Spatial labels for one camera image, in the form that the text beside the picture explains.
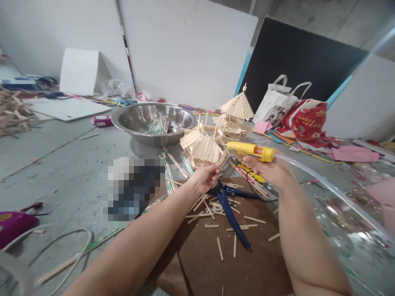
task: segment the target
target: white tote bag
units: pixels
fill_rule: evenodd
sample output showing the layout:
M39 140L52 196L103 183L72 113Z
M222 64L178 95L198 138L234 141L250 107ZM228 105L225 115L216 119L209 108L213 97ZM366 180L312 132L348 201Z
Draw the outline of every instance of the white tote bag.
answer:
M283 79L283 85L277 84L281 79ZM298 98L294 96L295 91L301 86L307 86L300 97L303 98L304 94L311 86L311 82L304 82L289 93L291 88L287 87L286 83L287 76L280 75L273 84L268 85L268 90L252 119L253 123L256 124L258 121L269 121L273 127L278 126L293 105L299 101Z

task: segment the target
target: shopping bag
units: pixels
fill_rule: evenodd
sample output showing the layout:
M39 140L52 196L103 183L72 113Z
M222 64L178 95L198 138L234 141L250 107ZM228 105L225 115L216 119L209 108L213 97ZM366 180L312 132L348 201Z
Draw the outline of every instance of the shopping bag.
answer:
M304 142L317 140L326 120L327 103L306 99L300 101L285 115L276 132Z
M283 85L277 84L283 79ZM255 113L253 122L269 121L273 127L277 127L293 105L298 102L298 98L294 96L295 91L301 86L307 86L301 98L311 86L311 82L304 82L298 85L291 93L290 87L286 86L287 76L280 75L274 83L268 85L268 90Z

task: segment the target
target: black cable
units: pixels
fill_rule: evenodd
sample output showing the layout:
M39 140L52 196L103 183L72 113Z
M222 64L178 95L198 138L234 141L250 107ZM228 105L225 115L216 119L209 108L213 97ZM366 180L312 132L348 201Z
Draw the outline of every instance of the black cable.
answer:
M251 188L252 192L253 192L254 194L256 194L256 195L259 195L259 193L256 193L254 187L251 185L251 183L250 183L250 181L249 181L249 179L248 179L248 174L249 174L249 173L253 173L253 171L248 171L248 172L247 172L247 174L246 174L247 183L248 183L248 185L250 185L250 188ZM261 201L263 201L263 202L272 202L272 201L278 201L278 199L273 199L273 200L270 200L270 201L261 199Z

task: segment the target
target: bag handle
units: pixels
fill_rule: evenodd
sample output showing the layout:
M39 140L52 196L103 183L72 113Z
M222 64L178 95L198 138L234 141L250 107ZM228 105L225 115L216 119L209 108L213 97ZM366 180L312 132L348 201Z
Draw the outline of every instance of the bag handle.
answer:
M283 80L283 86L286 86L288 78L285 74L280 75L274 82L273 84L277 84L280 80Z
M295 87L295 89L293 91L290 92L289 96L292 97L295 94L295 91L300 87L300 86L305 86L307 85L306 89L304 90L302 96L300 97L300 99L303 98L304 94L309 90L310 86L312 85L311 82L304 82L299 84L297 87Z

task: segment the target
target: red plastic bag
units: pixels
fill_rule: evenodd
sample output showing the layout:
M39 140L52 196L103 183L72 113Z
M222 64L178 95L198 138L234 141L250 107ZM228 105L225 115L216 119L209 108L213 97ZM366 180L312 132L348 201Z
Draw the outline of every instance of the red plastic bag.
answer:
M313 99L296 103L285 115L276 132L304 142L315 141L321 135L326 120L327 103Z

